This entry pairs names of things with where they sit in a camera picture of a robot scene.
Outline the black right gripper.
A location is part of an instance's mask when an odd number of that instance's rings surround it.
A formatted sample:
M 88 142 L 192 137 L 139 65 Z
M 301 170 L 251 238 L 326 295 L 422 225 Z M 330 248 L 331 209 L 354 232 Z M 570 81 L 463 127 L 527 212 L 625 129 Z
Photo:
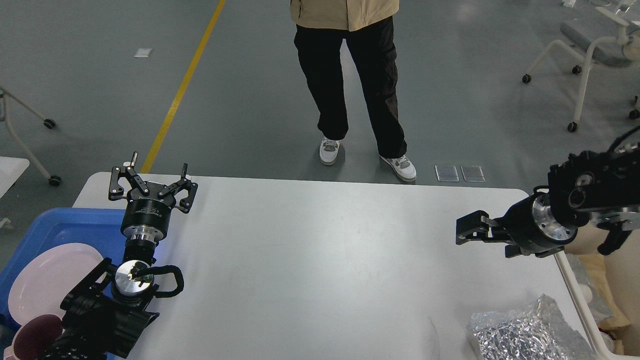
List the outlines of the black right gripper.
M 534 193 L 512 205 L 500 218 L 476 210 L 455 221 L 455 244 L 471 241 L 505 243 L 505 257 L 538 258 L 563 251 L 578 235 L 578 228 L 562 225 L 553 215 L 548 193 Z

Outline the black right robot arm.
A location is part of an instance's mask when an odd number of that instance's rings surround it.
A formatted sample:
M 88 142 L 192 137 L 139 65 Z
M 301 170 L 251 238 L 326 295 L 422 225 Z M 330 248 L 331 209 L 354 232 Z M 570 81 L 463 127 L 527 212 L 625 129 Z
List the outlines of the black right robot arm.
M 506 258 L 545 258 L 563 251 L 591 223 L 607 231 L 598 253 L 611 255 L 639 228 L 639 144 L 623 144 L 638 130 L 617 137 L 605 152 L 571 153 L 550 167 L 547 185 L 535 187 L 500 218 L 484 210 L 458 218 L 455 243 L 503 243 Z

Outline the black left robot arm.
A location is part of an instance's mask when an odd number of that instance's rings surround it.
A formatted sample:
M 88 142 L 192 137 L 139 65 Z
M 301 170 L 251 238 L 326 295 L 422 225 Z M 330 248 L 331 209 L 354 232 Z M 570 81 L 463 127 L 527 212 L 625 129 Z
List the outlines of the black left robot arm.
M 159 317 L 147 311 L 153 299 L 178 296 L 185 278 L 176 265 L 157 266 L 155 250 L 169 232 L 173 210 L 189 214 L 198 184 L 188 178 L 188 164 L 171 184 L 144 180 L 135 170 L 137 153 L 110 173 L 110 201 L 126 200 L 120 232 L 122 261 L 101 260 L 61 302 L 62 333 L 41 360 L 127 358 L 144 330 Z

